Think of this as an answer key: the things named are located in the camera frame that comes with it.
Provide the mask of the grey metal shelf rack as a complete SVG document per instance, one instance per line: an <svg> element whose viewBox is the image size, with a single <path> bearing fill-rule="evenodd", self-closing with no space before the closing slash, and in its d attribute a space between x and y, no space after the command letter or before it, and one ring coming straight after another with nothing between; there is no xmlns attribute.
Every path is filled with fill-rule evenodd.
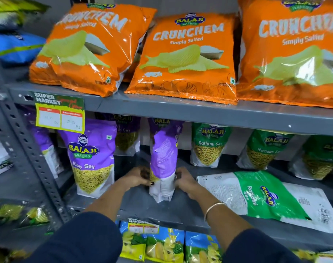
<svg viewBox="0 0 333 263"><path fill-rule="evenodd" d="M0 62L0 139L17 171L22 172L23 180L37 179L42 184L43 203L48 215L52 216L52 227L57 230L68 222L73 215L82 211L93 199L74 195L74 186L59 189L48 164L33 135L24 124L23 116L15 104L34 105L33 92L82 98L86 111L111 112L134 115L145 118L155 117L175 119L184 122L230 125L234 127L286 131L296 134L333 134L333 109L288 106L253 101L239 101L236 106L216 104L205 101L181 98L125 94L123 86L111 97L82 94L59 86L48 86L23 81L27 79L28 67L4 69ZM282 161L274 161L268 171L287 183L321 188L333 204L333 177L326 182L302 180L288 173ZM200 217L196 203L187 200L185 208L181 201L186 201L182 192L176 192L168 204L157 204L144 188L131 189L125 196L119 216L121 219L138 218L160 226L179 227L187 231L206 232L208 229ZM245 217L255 227L261 229L275 240L290 248L304 250L333 249L333 234L285 224L275 220L262 220Z"/></svg>

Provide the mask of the person's right hand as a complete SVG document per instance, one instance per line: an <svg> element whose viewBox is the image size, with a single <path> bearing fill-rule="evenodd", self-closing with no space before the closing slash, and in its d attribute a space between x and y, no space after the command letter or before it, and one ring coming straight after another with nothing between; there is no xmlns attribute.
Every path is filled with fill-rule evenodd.
<svg viewBox="0 0 333 263"><path fill-rule="evenodd" d="M200 193L202 192L202 186L193 178L190 172L186 169L186 177L183 175L184 191L191 199L198 201Z"/></svg>

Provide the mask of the blue yellow chips packet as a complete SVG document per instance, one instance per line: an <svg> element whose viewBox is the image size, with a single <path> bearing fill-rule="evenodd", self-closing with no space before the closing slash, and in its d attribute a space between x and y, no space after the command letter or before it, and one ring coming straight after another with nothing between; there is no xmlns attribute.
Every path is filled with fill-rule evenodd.
<svg viewBox="0 0 333 263"><path fill-rule="evenodd" d="M215 235L185 232L186 263L222 263L222 253Z"/></svg>
<svg viewBox="0 0 333 263"><path fill-rule="evenodd" d="M185 231L160 227L156 234L146 234L145 259L157 263L184 263Z"/></svg>
<svg viewBox="0 0 333 263"><path fill-rule="evenodd" d="M128 221L120 221L122 235L122 251L120 257L134 261L145 261L147 237L145 234L135 234L128 230Z"/></svg>

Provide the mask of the person's left forearm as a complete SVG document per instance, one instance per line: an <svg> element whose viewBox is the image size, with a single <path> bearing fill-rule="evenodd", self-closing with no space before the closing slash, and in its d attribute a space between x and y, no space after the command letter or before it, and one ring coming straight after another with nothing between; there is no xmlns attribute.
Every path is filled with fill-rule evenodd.
<svg viewBox="0 0 333 263"><path fill-rule="evenodd" d="M122 198L131 187L131 182L120 178L20 263L116 263L122 251L122 236L115 220Z"/></svg>

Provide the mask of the yellow white snack packet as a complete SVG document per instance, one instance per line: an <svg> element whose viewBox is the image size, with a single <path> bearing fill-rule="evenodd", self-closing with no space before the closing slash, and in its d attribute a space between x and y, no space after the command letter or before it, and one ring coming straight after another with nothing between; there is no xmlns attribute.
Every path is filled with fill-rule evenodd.
<svg viewBox="0 0 333 263"><path fill-rule="evenodd" d="M309 250L291 250L303 263L333 263L333 250L312 252Z"/></svg>

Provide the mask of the thin metal bangle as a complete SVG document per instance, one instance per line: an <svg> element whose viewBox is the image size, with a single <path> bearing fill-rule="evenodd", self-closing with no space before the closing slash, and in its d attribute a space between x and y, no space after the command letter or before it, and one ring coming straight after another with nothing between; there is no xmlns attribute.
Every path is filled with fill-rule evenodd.
<svg viewBox="0 0 333 263"><path fill-rule="evenodd" d="M224 205L224 206L227 206L226 203L224 202L216 202L214 204L212 204L205 212L204 214L204 221L208 224L208 221L207 221L207 217L208 217L208 214L209 212L211 211L212 208L216 207L216 206L219 206L219 205Z"/></svg>

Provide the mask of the yellow green snack bag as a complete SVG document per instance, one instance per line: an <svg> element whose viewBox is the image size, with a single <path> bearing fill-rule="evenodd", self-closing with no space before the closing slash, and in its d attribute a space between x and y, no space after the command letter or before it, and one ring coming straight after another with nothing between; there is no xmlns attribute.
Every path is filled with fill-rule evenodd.
<svg viewBox="0 0 333 263"><path fill-rule="evenodd" d="M0 30L17 30L38 20L50 8L34 0L0 0Z"/></svg>

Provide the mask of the green yellow price label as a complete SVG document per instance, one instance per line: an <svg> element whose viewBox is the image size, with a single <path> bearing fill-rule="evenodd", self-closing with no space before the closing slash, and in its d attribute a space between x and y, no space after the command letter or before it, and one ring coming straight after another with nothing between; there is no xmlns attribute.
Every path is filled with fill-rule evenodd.
<svg viewBox="0 0 333 263"><path fill-rule="evenodd" d="M31 92L36 107L35 125L43 128L85 132L85 107L81 97Z"/></svg>

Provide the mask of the orange chips bag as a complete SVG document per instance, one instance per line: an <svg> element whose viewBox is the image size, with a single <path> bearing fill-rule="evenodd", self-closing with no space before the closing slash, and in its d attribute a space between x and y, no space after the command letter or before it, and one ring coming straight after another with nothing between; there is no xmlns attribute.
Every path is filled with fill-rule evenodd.
<svg viewBox="0 0 333 263"><path fill-rule="evenodd" d="M238 99L333 109L333 0L238 4Z"/></svg>
<svg viewBox="0 0 333 263"><path fill-rule="evenodd" d="M220 13L155 19L125 93L237 105L236 23L236 14Z"/></svg>
<svg viewBox="0 0 333 263"><path fill-rule="evenodd" d="M131 4L74 4L53 27L29 67L29 80L112 96L157 9Z"/></svg>

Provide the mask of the green white snack packet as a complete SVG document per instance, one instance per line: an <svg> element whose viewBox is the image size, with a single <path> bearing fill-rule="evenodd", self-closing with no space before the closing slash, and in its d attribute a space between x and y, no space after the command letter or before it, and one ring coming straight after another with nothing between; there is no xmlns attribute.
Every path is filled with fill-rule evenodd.
<svg viewBox="0 0 333 263"><path fill-rule="evenodd" d="M242 169L265 170L275 157L287 148L294 134L255 129L237 159Z"/></svg>
<svg viewBox="0 0 333 263"><path fill-rule="evenodd" d="M238 215L333 234L333 208L320 188L282 182L267 171L198 176L197 182Z"/></svg>
<svg viewBox="0 0 333 263"><path fill-rule="evenodd" d="M192 122L190 163L217 168L232 130L230 126Z"/></svg>
<svg viewBox="0 0 333 263"><path fill-rule="evenodd" d="M333 136L310 136L288 163L288 171L301 179L323 180L333 171Z"/></svg>

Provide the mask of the clear yellow snack packet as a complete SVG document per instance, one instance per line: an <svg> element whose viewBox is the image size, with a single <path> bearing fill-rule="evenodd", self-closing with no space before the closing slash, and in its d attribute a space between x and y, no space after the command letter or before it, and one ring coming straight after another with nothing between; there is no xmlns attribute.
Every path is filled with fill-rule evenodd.
<svg viewBox="0 0 333 263"><path fill-rule="evenodd" d="M17 221L20 218L23 209L23 205L0 204L0 225L7 222Z"/></svg>
<svg viewBox="0 0 333 263"><path fill-rule="evenodd" d="M48 223L50 223L50 220L48 219L46 212L42 208L37 207L30 208L21 222L23 226L34 226Z"/></svg>

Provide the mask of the person's left hand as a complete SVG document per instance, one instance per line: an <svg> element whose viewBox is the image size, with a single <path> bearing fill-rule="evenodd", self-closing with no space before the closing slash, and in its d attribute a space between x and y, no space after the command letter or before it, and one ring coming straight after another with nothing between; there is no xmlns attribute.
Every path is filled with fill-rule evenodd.
<svg viewBox="0 0 333 263"><path fill-rule="evenodd" d="M133 187L142 185L140 169L137 167L132 168L128 173L119 178L114 184L114 189L122 192L126 192Z"/></svg>

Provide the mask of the small price label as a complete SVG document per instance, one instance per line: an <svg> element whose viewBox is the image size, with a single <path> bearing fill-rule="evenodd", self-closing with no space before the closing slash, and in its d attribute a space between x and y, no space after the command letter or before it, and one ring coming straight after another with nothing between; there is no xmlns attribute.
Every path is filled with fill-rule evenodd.
<svg viewBox="0 0 333 263"><path fill-rule="evenodd" d="M135 234L158 234L159 225L135 218L128 218L128 230Z"/></svg>

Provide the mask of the purple white snack packet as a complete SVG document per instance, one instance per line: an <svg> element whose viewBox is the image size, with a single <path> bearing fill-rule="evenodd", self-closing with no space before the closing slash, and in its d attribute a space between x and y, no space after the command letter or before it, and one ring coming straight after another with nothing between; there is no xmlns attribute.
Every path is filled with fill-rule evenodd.
<svg viewBox="0 0 333 263"><path fill-rule="evenodd" d="M63 172L64 168L55 146L50 139L49 130L47 128L36 126L36 109L34 107L21 106L21 110L23 111L27 129L33 135L39 146L54 179L57 179L59 174Z"/></svg>
<svg viewBox="0 0 333 263"><path fill-rule="evenodd" d="M83 134L59 130L70 159L77 194L98 199L115 181L115 121L86 119Z"/></svg>
<svg viewBox="0 0 333 263"><path fill-rule="evenodd" d="M179 120L148 118L150 127L150 186L149 194L157 203L170 201L176 178L178 139L183 122Z"/></svg>
<svg viewBox="0 0 333 263"><path fill-rule="evenodd" d="M139 152L141 117L99 112L95 112L95 117L116 122L115 156L134 156Z"/></svg>

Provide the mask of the blue snack bag yellow stripe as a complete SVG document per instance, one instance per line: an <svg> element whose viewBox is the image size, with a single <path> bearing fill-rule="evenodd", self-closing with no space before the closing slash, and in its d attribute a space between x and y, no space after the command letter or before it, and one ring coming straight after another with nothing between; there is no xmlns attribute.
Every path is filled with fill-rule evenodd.
<svg viewBox="0 0 333 263"><path fill-rule="evenodd" d="M28 64L32 62L46 38L27 32L0 32L0 60L7 65Z"/></svg>

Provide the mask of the person's right forearm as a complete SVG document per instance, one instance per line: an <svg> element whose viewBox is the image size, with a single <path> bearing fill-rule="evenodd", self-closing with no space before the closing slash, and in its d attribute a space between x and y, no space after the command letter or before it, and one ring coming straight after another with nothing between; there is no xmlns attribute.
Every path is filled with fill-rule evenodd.
<svg viewBox="0 0 333 263"><path fill-rule="evenodd" d="M197 202L205 214L219 201L202 188ZM293 252L251 226L227 206L212 208L207 221L224 249L223 263L303 263Z"/></svg>

